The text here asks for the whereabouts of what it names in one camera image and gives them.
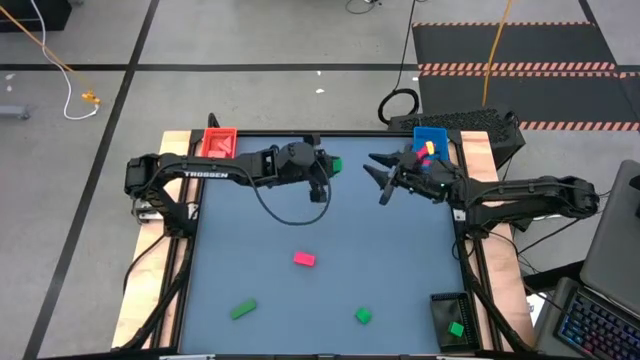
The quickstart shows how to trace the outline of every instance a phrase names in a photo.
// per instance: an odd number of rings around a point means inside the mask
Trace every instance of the small block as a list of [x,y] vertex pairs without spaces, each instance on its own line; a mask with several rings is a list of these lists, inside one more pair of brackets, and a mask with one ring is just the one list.
[[222,142],[222,145],[224,145],[225,147],[231,149],[231,136],[229,136],[228,138],[224,139],[224,141]]
[[231,310],[231,319],[236,320],[239,317],[255,310],[257,306],[258,304],[256,303],[256,299],[249,299]]
[[464,326],[458,324],[455,321],[449,324],[449,334],[455,335],[457,337],[462,337],[463,333],[464,333]]
[[429,155],[433,155],[436,153],[436,146],[433,144],[433,141],[427,141],[424,143],[424,147],[427,149],[427,153]]
[[333,159],[333,172],[335,174],[342,171],[342,158]]
[[362,324],[367,324],[369,321],[371,321],[371,316],[371,311],[369,311],[367,308],[362,307],[358,309],[358,311],[356,311],[356,317]]
[[299,265],[313,266],[316,263],[316,257],[311,254],[298,251],[293,257],[293,262]]
[[418,155],[418,159],[422,159],[423,157],[427,156],[427,149],[426,148],[422,148],[420,150],[418,150],[418,152],[416,152],[416,155]]
[[213,158],[225,158],[227,153],[224,151],[210,150],[208,155]]
[[227,140],[218,143],[218,149],[224,151],[225,153],[229,154],[231,153],[231,144],[227,144]]

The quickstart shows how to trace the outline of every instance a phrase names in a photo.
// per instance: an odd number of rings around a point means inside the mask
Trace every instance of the pink block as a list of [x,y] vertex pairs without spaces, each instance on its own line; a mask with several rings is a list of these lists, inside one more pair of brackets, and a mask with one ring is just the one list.
[[293,262],[299,265],[313,266],[316,263],[316,257],[311,254],[298,251],[293,257]]
[[223,142],[218,143],[218,148],[227,154],[231,154],[231,138],[226,138]]
[[209,157],[213,158],[225,158],[227,156],[227,153],[224,151],[210,150],[208,155]]

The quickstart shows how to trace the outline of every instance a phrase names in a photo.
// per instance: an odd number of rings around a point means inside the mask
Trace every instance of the keyboard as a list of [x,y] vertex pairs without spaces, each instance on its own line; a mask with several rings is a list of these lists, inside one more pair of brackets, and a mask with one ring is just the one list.
[[576,289],[555,333],[581,354],[601,360],[640,360],[640,322],[585,289]]

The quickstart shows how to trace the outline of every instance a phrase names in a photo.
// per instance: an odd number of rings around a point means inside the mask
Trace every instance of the blue tray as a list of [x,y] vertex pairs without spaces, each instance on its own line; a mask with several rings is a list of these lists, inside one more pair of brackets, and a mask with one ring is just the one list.
[[418,152],[424,147],[427,141],[433,142],[436,148],[434,155],[427,156],[426,159],[449,160],[449,138],[447,138],[447,129],[432,128],[426,126],[418,126],[413,128],[413,151]]

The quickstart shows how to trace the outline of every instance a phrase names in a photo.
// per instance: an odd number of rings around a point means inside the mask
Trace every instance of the blue-gray tabletop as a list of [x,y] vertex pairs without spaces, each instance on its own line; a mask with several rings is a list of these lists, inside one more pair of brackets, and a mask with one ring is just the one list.
[[[297,137],[238,137],[237,153]],[[182,354],[427,354],[438,353],[430,295],[463,291],[452,257],[448,205],[396,189],[387,206],[362,169],[372,152],[400,150],[410,138],[327,137],[321,147],[343,159],[331,179],[324,218],[290,227],[273,220],[248,187],[207,180],[199,215],[182,326]],[[287,220],[315,217],[306,183],[260,189]],[[296,265],[295,252],[316,256]],[[232,320],[249,298],[257,308]],[[360,307],[373,317],[355,317]]]

